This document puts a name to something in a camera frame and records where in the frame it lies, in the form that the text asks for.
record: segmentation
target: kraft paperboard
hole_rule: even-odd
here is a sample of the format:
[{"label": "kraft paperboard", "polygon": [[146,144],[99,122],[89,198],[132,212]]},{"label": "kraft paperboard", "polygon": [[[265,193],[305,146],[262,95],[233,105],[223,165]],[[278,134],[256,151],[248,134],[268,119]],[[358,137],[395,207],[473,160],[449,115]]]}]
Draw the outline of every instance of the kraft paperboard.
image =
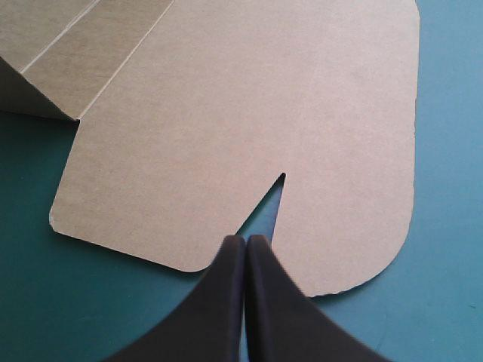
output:
[{"label": "kraft paperboard", "polygon": [[282,265],[364,283],[411,219],[418,42],[414,0],[176,0],[83,115],[51,225],[196,271],[286,173]]}]

